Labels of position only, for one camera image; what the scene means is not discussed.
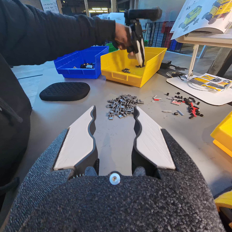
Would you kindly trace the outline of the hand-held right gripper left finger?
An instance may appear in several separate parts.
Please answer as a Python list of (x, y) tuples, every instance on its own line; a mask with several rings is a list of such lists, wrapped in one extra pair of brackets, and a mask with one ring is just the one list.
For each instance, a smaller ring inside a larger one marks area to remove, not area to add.
[(94, 132), (96, 107), (91, 106), (68, 127), (68, 132), (58, 153), (54, 170), (73, 169), (96, 148)]

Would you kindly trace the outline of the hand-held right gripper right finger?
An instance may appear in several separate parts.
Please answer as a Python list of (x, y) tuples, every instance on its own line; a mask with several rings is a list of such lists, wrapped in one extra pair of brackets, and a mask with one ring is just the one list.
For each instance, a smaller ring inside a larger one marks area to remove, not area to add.
[(162, 169), (175, 170), (176, 166), (162, 133), (162, 127), (139, 106), (134, 108), (135, 152), (149, 164)]

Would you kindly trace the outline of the person's left forearm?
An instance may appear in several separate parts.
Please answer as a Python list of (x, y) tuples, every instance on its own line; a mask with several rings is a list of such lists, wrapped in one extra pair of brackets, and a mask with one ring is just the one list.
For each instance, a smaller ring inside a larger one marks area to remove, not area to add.
[(112, 41), (115, 28), (112, 20), (66, 16), (19, 0), (1, 0), (0, 65), (40, 65)]

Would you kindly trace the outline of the grey desk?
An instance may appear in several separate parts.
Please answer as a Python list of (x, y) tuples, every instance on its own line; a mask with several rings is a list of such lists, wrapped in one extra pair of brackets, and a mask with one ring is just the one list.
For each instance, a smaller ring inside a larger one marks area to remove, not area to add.
[[(41, 179), (39, 190), (59, 184), (60, 171), (42, 168), (38, 162), (29, 168), (39, 155), (60, 141), (63, 130), (78, 119), (92, 105), (97, 119), (94, 137), (100, 157), (99, 177), (77, 177), (61, 183), (45, 196), (35, 209), (26, 210), (29, 216), (16, 228), (6, 225), (5, 232), (222, 232), (225, 231), (213, 203), (212, 194), (226, 187), (226, 176), (219, 173), (220, 165), (232, 171), (231, 161), (212, 143), (210, 133), (231, 110), (229, 104), (213, 106), (177, 89), (166, 77), (155, 74), (143, 87), (124, 85), (98, 79), (67, 79), (83, 81), (90, 92), (82, 100), (46, 102), (36, 97), (31, 114), (31, 133), (28, 149), (19, 174), (32, 184)], [(200, 102), (204, 117), (189, 119), (186, 105), (173, 106), (165, 94), (174, 96), (180, 91), (184, 97)], [(164, 172), (164, 180), (154, 177), (132, 177), (131, 153), (135, 138), (132, 115), (107, 119), (107, 100), (120, 94), (135, 95), (144, 101), (142, 110), (180, 144), (183, 171)], [(157, 95), (161, 101), (152, 102)], [(184, 116), (163, 113), (180, 109)]]

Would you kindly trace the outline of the person's left hand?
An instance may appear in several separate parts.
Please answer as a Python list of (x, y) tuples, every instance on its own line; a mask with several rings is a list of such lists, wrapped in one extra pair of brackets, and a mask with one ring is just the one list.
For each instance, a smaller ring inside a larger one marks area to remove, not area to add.
[(127, 47), (132, 45), (128, 26), (115, 23), (115, 41), (117, 42), (118, 49), (120, 50), (126, 50)]

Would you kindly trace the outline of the storage shelving with bins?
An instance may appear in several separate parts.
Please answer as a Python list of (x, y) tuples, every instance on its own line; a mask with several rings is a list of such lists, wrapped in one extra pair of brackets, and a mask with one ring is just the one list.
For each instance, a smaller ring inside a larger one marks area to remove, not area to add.
[(167, 51), (180, 53), (182, 43), (171, 40), (174, 21), (146, 22), (143, 32), (146, 47), (167, 48)]

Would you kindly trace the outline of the green plastic bin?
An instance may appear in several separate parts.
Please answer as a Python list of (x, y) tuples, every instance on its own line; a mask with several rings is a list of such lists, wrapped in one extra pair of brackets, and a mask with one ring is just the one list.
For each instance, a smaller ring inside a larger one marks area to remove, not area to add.
[[(147, 44), (148, 44), (148, 40), (144, 40), (144, 47), (147, 47)], [(106, 44), (106, 46), (108, 46), (108, 47), (109, 47), (109, 53), (111, 53), (111, 52), (114, 52), (114, 51), (117, 51), (117, 50), (118, 50), (118, 48), (115, 48), (115, 47), (113, 46), (113, 44), (112, 44), (112, 43), (108, 43), (108, 44)]]

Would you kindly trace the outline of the pile of small black red pins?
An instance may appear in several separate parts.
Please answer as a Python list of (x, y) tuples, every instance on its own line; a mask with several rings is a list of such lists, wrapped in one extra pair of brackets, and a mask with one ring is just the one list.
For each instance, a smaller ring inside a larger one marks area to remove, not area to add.
[[(177, 107), (177, 106), (181, 106), (182, 105), (186, 105), (186, 110), (189, 114), (189, 119), (193, 119), (196, 117), (204, 117), (204, 114), (201, 113), (201, 109), (199, 108), (199, 104), (200, 102), (196, 102), (196, 99), (194, 97), (184, 97), (183, 95), (181, 95), (181, 92), (178, 91), (175, 93), (174, 96), (169, 96), (169, 92), (167, 92), (165, 94), (165, 96), (167, 97), (166, 99), (170, 101), (170, 104), (172, 104), (173, 106)], [(152, 98), (152, 102), (156, 102), (156, 101), (161, 101), (162, 98), (158, 97), (157, 95), (155, 95)], [(170, 113), (173, 114), (175, 116), (177, 115), (181, 115), (184, 116), (184, 113), (180, 110), (177, 109), (175, 111), (171, 111), (171, 110), (162, 110), (163, 113)]]

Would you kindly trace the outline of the instruction booklet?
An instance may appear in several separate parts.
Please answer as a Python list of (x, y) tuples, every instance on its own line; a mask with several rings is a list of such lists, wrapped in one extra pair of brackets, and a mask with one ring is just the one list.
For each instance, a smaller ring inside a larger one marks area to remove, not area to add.
[(171, 40), (191, 32), (232, 34), (232, 1), (187, 0), (170, 32)]

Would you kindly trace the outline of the person's black hooded sweater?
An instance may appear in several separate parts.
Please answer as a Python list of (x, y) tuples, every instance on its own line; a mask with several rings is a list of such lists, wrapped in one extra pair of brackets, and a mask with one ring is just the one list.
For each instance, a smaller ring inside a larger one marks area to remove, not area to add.
[(31, 103), (10, 66), (0, 55), (0, 208), (9, 184), (26, 152)]

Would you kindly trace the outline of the blue plastic bin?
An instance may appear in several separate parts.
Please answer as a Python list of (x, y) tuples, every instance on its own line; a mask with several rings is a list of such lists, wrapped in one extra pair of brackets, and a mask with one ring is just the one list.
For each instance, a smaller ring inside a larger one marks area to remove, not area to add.
[[(64, 78), (97, 79), (101, 74), (100, 57), (108, 54), (108, 46), (92, 46), (90, 48), (75, 51), (54, 60), (58, 74)], [(94, 63), (94, 69), (80, 69), (83, 63)]]

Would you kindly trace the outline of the sticker sheet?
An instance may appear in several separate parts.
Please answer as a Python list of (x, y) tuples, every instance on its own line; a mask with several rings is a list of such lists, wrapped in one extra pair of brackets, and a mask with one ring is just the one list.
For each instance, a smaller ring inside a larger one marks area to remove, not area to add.
[(203, 87), (203, 89), (210, 89), (216, 92), (223, 92), (232, 88), (231, 80), (207, 73), (201, 76), (189, 77), (186, 81), (195, 87)]

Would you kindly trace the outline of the white book stand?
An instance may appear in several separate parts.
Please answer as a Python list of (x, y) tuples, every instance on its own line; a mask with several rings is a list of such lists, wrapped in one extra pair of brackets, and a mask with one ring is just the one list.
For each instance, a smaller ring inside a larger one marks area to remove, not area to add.
[[(189, 72), (187, 77), (196, 77), (193, 75), (193, 68), (197, 56), (199, 45), (215, 46), (222, 48), (232, 48), (232, 33), (230, 34), (206, 34), (206, 33), (188, 33), (175, 39), (177, 42), (185, 44), (193, 44), (193, 55), (190, 62)], [(217, 70), (216, 76), (222, 76), (225, 73), (226, 68), (232, 64), (232, 50), (225, 54), (222, 52), (218, 54), (217, 58), (213, 62), (211, 69)], [(209, 88), (197, 87), (193, 83), (187, 83), (177, 77), (168, 78), (167, 83), (177, 87), (178, 89), (196, 97), (203, 102), (213, 105), (221, 106), (232, 101), (232, 89), (230, 84), (226, 90), (222, 92), (216, 92)]]

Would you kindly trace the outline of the white wall chart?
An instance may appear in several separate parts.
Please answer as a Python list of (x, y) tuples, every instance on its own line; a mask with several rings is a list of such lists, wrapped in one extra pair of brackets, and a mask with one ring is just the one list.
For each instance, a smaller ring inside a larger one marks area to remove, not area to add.
[(56, 0), (40, 0), (44, 11), (51, 11), (59, 14), (59, 9)]

